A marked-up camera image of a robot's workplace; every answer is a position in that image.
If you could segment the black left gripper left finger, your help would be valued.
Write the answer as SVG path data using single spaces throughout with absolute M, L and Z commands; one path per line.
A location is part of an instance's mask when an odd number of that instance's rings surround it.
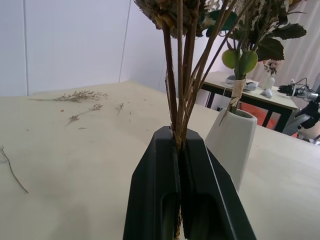
M 173 240 L 180 210 L 180 177 L 172 131 L 154 132 L 130 183 L 123 239 Z

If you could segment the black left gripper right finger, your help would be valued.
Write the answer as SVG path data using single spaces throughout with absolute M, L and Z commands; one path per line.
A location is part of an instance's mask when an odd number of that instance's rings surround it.
M 256 239 L 231 176 L 190 129 L 179 156 L 179 177 L 186 239 Z

